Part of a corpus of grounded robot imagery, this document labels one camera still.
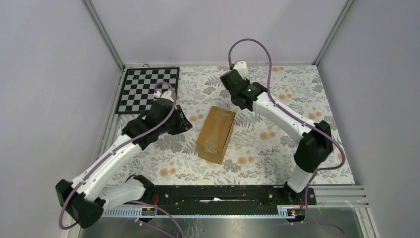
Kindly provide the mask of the brown cardboard express box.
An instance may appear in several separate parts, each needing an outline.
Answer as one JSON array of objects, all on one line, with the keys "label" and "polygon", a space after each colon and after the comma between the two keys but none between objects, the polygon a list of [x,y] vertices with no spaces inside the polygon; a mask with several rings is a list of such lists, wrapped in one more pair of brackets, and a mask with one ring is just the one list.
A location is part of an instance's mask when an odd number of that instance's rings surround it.
[{"label": "brown cardboard express box", "polygon": [[228,148],[236,113],[212,106],[197,139],[199,158],[221,165]]}]

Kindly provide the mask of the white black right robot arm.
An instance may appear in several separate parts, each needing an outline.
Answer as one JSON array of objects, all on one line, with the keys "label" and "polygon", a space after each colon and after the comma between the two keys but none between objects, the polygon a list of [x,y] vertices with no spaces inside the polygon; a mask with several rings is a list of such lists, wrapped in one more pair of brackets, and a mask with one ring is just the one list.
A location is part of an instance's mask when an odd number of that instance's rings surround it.
[{"label": "white black right robot arm", "polygon": [[290,204],[297,204],[303,199],[303,190],[316,169],[333,151],[332,142],[328,139],[331,136],[330,125],[325,121],[306,119],[275,102],[264,86],[257,82],[250,83],[235,69],[220,76],[220,80],[234,105],[265,117],[298,145],[294,154],[296,166],[284,190],[285,200]]}]

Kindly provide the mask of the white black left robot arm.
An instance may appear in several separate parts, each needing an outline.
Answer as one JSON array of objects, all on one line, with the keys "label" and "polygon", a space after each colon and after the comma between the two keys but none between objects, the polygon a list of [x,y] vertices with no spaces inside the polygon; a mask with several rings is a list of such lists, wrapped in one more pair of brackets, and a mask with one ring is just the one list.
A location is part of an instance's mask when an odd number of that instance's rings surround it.
[{"label": "white black left robot arm", "polygon": [[[106,188],[110,179],[134,156],[155,143],[162,134],[178,135],[187,132],[192,124],[180,105],[172,99],[158,98],[149,110],[129,121],[114,143],[88,169],[71,181],[60,180],[55,190],[62,207],[59,226],[63,230],[74,225],[92,226],[103,212],[132,200],[143,204],[152,201],[154,191],[144,180],[134,178],[126,185]],[[74,219],[65,226],[63,215]]]}]

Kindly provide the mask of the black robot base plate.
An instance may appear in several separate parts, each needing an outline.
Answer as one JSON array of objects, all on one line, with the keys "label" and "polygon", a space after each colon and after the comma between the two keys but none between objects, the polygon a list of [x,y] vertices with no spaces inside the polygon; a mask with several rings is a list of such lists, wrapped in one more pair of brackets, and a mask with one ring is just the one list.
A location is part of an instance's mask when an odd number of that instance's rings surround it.
[{"label": "black robot base plate", "polygon": [[170,215],[278,215],[278,208],[316,205],[314,190],[295,193],[281,185],[155,185],[141,202]]}]

